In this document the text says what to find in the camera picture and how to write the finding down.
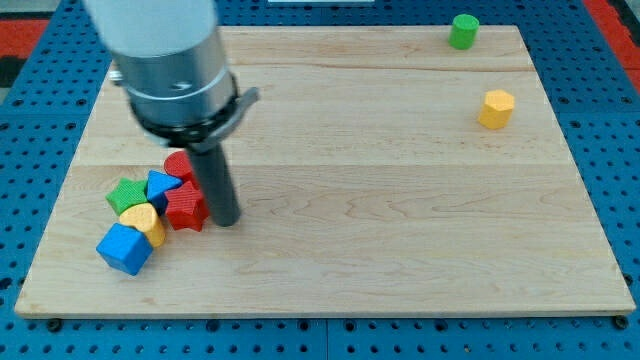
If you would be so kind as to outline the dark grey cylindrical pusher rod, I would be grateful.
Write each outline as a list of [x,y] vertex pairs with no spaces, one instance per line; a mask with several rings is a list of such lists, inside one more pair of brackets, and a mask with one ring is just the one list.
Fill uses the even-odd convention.
[[222,146],[206,151],[188,149],[187,154],[212,221],[221,227],[234,225],[241,209]]

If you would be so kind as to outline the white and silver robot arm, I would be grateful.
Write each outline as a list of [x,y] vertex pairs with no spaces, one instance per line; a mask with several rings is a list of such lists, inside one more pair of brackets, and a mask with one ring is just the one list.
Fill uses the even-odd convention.
[[241,210],[222,142],[258,101],[240,91],[219,34],[213,0],[83,0],[111,53],[113,82],[124,89],[144,131],[187,152],[215,224]]

